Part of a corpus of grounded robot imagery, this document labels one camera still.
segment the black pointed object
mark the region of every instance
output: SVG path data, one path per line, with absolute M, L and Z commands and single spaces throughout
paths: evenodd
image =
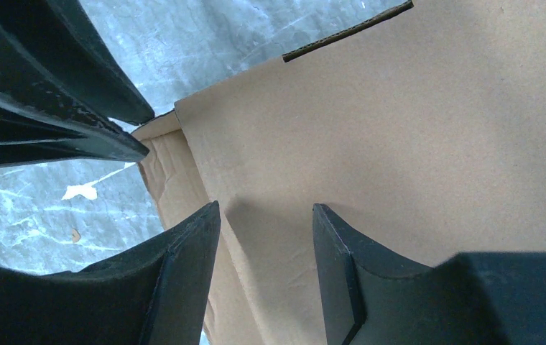
M 76 273 L 0 268 L 0 344 L 199 344 L 218 203 Z
M 59 129 L 73 132 L 84 139 L 71 144 L 36 144 L 34 151 L 49 152 L 41 160 L 91 157 L 124 162 L 139 161 L 148 149 L 131 135 L 93 111 L 82 99 L 76 98 L 55 75 L 30 54 L 0 25 L 0 109 Z M 34 146 L 0 147 L 11 158 L 0 165 L 34 162 Z
M 429 268 L 313 208 L 328 345 L 546 344 L 546 253 L 460 253 Z
M 77 0 L 0 1 L 0 25 L 98 115 L 135 125 L 154 117 Z

